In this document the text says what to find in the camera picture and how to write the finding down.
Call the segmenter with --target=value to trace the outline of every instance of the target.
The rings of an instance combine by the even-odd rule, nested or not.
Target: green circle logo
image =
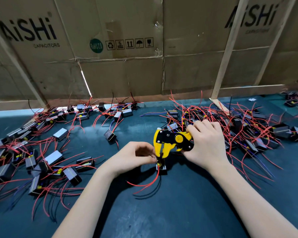
[[[104,49],[102,42],[96,38],[90,40],[90,48],[95,53],[101,53]]]

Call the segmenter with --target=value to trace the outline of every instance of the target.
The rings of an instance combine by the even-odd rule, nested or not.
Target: hand
[[[194,147],[191,151],[183,151],[183,155],[191,162],[201,166],[208,172],[219,165],[230,164],[225,151],[224,136],[218,122],[209,122],[204,119],[195,121],[187,127],[190,132]]]
[[[151,144],[147,142],[129,142],[101,167],[111,172],[115,178],[140,165],[156,162],[154,147]]]

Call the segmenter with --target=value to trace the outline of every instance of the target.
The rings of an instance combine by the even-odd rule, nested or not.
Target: person's left arm
[[[112,180],[140,165],[155,162],[151,144],[129,142],[96,170],[52,238],[92,237]]]

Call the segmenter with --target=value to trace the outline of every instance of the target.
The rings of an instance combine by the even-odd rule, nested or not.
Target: aishi logo
[[[10,41],[34,41],[36,39],[45,39],[45,37],[48,40],[51,40],[52,38],[57,40],[49,18],[39,17],[35,21],[36,23],[34,23],[32,18],[29,18],[28,20],[18,18],[16,21],[9,20],[9,25],[6,25],[3,21],[0,21],[0,27],[4,35]]]
[[[242,22],[241,27],[251,27],[251,26],[270,26],[273,23],[274,17],[278,10],[278,4],[271,4],[269,5],[262,5],[262,7],[258,4],[255,4],[249,8],[247,5]],[[237,10],[237,6],[234,7],[225,28],[232,27],[234,16]],[[256,33],[256,32],[267,32],[269,28],[260,28],[255,30],[247,30],[246,34],[248,33]]]

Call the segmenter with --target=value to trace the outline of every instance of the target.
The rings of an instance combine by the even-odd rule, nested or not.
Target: person's right hand
[[[183,155],[191,162],[201,166],[208,172],[219,165],[230,164],[225,151],[224,136],[218,122],[209,122],[204,119],[195,121],[187,127],[190,132],[194,147],[191,151],[183,151]]]

